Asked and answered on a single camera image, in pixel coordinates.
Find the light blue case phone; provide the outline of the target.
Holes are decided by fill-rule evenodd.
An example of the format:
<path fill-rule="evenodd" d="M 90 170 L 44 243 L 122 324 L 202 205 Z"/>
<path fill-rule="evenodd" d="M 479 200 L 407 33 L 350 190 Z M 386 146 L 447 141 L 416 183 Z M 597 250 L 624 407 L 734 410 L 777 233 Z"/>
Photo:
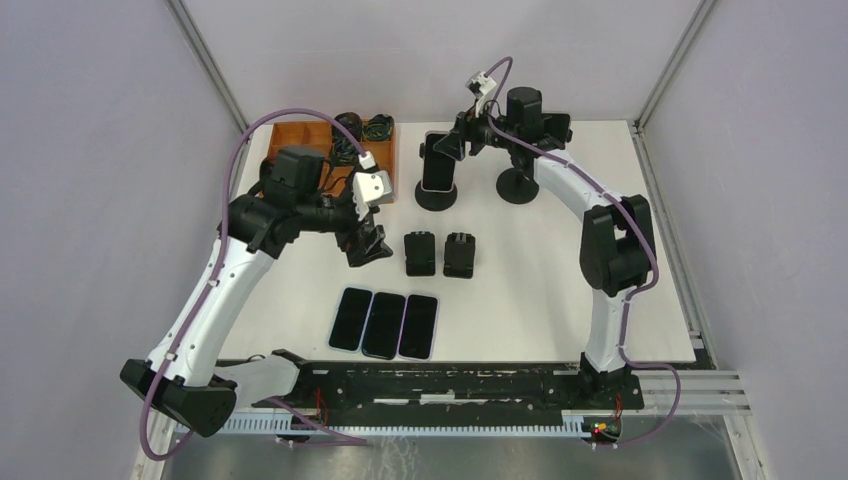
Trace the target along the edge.
<path fill-rule="evenodd" d="M 373 296 L 369 290 L 344 289 L 328 338 L 331 349 L 347 352 L 360 349 Z"/>

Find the white case phone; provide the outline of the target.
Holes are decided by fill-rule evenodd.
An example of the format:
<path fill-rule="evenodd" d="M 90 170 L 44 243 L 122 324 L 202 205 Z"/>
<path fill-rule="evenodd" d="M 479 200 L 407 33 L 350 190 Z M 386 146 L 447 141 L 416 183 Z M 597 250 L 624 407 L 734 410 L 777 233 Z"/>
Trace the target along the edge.
<path fill-rule="evenodd" d="M 568 113 L 544 113 L 543 137 L 538 147 L 544 151 L 563 150 L 572 140 L 571 116 Z"/>

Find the lilac case phone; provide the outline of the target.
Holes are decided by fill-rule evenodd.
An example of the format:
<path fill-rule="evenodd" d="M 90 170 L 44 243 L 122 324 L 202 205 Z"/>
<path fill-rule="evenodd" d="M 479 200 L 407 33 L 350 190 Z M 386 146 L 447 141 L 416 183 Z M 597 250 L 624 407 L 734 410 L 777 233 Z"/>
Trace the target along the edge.
<path fill-rule="evenodd" d="M 421 361 L 431 357 L 438 309 L 435 297 L 408 297 L 397 351 L 400 357 Z"/>

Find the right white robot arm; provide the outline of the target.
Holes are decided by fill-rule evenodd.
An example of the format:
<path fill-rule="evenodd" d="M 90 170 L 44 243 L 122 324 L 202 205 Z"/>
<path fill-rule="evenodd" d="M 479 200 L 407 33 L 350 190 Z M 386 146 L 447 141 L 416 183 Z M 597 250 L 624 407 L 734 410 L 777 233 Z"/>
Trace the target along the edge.
<path fill-rule="evenodd" d="M 577 392 L 585 405 L 602 408 L 631 376 L 623 355 L 629 303 L 658 279 L 650 204 L 642 195 L 622 196 L 605 187 L 568 156 L 571 117 L 545 111 L 540 90 L 514 87 L 505 112 L 493 113 L 496 105 L 478 96 L 450 130 L 426 134 L 419 147 L 424 167 L 416 201 L 430 211 L 452 206 L 456 164 L 491 147 L 506 151 L 511 161 L 496 181 L 501 199 L 524 205 L 545 189 L 580 220 L 579 267 L 593 306 Z"/>

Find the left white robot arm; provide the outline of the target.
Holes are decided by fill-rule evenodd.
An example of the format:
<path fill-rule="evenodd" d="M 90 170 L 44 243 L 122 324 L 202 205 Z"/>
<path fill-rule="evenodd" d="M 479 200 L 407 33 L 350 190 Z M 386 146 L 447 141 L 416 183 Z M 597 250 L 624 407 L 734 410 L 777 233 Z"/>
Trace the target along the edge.
<path fill-rule="evenodd" d="M 128 360 L 120 372 L 150 409 L 210 437 L 235 411 L 269 397 L 295 408 L 312 399 L 313 379 L 285 356 L 231 366 L 218 359 L 252 291 L 302 233 L 334 235 L 352 268 L 391 256 L 374 220 L 393 199 L 390 174 L 366 152 L 332 196 L 321 187 L 325 162 L 317 150 L 284 147 L 226 206 L 209 264 L 184 309 L 146 358 Z"/>

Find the black round base clamp stand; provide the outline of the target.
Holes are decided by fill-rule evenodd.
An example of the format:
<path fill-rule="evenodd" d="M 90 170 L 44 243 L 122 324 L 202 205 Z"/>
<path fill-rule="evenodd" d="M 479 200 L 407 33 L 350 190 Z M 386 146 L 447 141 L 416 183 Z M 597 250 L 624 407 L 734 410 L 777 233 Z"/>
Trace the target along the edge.
<path fill-rule="evenodd" d="M 458 187 L 455 184 L 455 173 L 454 188 L 449 192 L 425 191 L 422 188 L 421 180 L 416 184 L 414 191 L 415 200 L 421 208 L 431 212 L 441 212 L 453 206 L 457 201 Z"/>

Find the black angled phone stand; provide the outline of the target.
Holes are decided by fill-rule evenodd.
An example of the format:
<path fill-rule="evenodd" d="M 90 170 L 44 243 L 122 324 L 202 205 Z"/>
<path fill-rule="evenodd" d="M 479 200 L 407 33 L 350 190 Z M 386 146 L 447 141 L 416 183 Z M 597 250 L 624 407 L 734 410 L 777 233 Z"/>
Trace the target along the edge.
<path fill-rule="evenodd" d="M 409 277 L 429 277 L 436 272 L 435 235 L 429 231 L 414 231 L 403 238 L 405 272 Z"/>

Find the dark blue case phone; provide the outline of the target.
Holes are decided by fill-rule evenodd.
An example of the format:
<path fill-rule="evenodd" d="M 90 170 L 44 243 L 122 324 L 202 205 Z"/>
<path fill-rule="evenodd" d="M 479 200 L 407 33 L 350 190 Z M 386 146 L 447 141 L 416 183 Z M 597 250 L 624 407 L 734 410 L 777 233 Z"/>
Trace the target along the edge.
<path fill-rule="evenodd" d="M 397 354 L 406 297 L 395 293 L 374 295 L 363 333 L 361 351 L 371 358 L 392 360 Z"/>

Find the tall black round stand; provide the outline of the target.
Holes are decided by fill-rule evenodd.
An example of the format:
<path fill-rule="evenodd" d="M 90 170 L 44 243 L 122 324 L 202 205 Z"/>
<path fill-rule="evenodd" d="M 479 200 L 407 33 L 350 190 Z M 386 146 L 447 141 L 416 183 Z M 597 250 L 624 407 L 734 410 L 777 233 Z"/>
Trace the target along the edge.
<path fill-rule="evenodd" d="M 543 120 L 539 128 L 528 123 L 511 125 L 507 124 L 506 120 L 498 124 L 498 127 L 507 134 L 537 148 L 544 131 Z M 539 192 L 539 185 L 533 180 L 533 161 L 539 155 L 501 136 L 498 139 L 509 153 L 512 163 L 512 167 L 503 171 L 497 178 L 498 195 L 508 203 L 516 205 L 533 201 Z"/>

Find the pink case phone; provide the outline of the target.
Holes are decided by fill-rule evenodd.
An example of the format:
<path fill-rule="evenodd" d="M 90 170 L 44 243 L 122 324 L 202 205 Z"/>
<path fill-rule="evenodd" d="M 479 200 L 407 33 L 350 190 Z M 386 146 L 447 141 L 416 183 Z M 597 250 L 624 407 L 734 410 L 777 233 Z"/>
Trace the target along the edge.
<path fill-rule="evenodd" d="M 420 148 L 423 160 L 421 184 L 425 191 L 449 192 L 454 188 L 456 161 L 435 149 L 446 135 L 446 132 L 428 132 Z"/>

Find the black folding phone stand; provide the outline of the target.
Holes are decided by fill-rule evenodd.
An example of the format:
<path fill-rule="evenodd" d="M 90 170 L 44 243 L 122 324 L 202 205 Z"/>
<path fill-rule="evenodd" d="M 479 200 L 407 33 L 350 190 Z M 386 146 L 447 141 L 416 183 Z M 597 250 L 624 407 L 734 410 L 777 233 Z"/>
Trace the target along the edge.
<path fill-rule="evenodd" d="M 471 279 L 474 274 L 476 239 L 470 233 L 450 233 L 445 242 L 443 275 Z"/>

